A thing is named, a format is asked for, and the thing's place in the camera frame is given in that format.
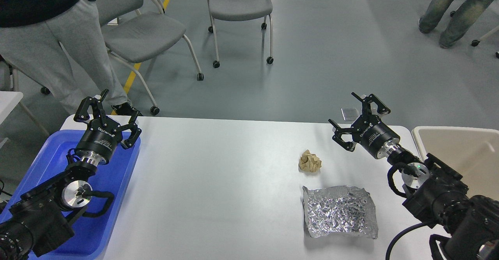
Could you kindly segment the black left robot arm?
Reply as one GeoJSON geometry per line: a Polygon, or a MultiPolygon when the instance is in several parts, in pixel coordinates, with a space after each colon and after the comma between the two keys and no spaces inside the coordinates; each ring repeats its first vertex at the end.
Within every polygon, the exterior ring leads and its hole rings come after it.
{"type": "Polygon", "coordinates": [[[9,209],[11,218],[1,224],[1,259],[27,260],[30,252],[42,256],[74,236],[80,217],[98,218],[110,209],[115,195],[93,189],[88,179],[100,164],[108,164],[118,145],[132,148],[142,130],[136,123],[138,110],[121,125],[105,114],[100,96],[86,97],[74,120],[87,125],[75,148],[66,155],[64,171],[22,194],[9,209]]]}

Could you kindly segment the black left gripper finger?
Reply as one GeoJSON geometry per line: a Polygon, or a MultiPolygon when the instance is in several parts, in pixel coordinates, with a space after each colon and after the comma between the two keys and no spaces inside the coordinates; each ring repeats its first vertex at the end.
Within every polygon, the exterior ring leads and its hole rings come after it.
{"type": "Polygon", "coordinates": [[[78,107],[74,115],[74,121],[90,125],[91,120],[88,109],[91,108],[93,120],[100,119],[102,125],[107,124],[107,114],[105,112],[105,109],[103,108],[102,102],[107,96],[108,92],[108,89],[104,89],[100,95],[94,97],[85,97],[80,103],[80,106],[78,107]]]}
{"type": "Polygon", "coordinates": [[[126,125],[119,125],[115,128],[116,139],[121,138],[120,145],[123,149],[129,149],[135,145],[136,141],[139,139],[142,130],[138,127],[136,120],[139,117],[139,111],[135,111],[130,116],[130,120],[126,125]],[[130,130],[130,136],[123,140],[122,132],[130,130]]]}

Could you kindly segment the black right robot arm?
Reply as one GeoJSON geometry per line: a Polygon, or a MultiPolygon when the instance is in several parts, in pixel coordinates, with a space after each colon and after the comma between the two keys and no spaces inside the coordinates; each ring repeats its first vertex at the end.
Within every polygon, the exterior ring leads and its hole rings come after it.
{"type": "Polygon", "coordinates": [[[498,201],[483,195],[469,198],[460,173],[430,153],[423,161],[400,145],[400,136],[381,120],[391,111],[377,96],[352,95],[362,103],[362,112],[348,128],[329,120],[334,127],[333,141],[350,152],[360,144],[375,159],[386,158],[391,165],[387,174],[390,189],[405,199],[403,206],[419,220],[392,239],[385,258],[390,258],[403,235],[440,225],[450,237],[430,235],[432,259],[497,260],[498,201]]]}

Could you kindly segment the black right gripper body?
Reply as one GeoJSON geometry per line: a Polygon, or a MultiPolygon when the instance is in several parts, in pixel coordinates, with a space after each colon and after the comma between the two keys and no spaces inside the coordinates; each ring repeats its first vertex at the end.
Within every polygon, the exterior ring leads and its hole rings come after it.
{"type": "Polygon", "coordinates": [[[351,125],[352,139],[364,147],[376,159],[381,159],[380,150],[387,141],[400,142],[400,136],[385,125],[378,115],[360,116],[351,125]]]}

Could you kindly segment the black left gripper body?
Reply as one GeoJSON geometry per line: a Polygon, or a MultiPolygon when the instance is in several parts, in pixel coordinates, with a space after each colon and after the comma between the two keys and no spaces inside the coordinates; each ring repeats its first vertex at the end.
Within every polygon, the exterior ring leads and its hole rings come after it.
{"type": "Polygon", "coordinates": [[[118,143],[122,141],[122,133],[118,131],[120,124],[108,116],[95,117],[87,124],[81,140],[74,153],[83,159],[90,157],[97,164],[109,164],[118,143]]]}

